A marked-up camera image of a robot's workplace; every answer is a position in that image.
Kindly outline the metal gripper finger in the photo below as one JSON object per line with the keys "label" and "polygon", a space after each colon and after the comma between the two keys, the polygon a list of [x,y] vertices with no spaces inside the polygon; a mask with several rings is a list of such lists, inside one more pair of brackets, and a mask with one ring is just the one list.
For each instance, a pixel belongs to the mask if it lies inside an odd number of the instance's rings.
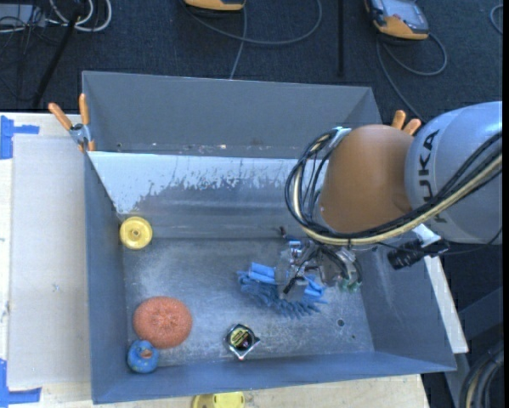
{"label": "metal gripper finger", "polygon": [[280,253],[279,268],[285,274],[303,274],[317,252],[311,240],[290,240]]}
{"label": "metal gripper finger", "polygon": [[281,298],[287,302],[300,302],[303,300],[308,287],[306,275],[297,275],[291,271],[286,273],[284,285],[281,287]]}

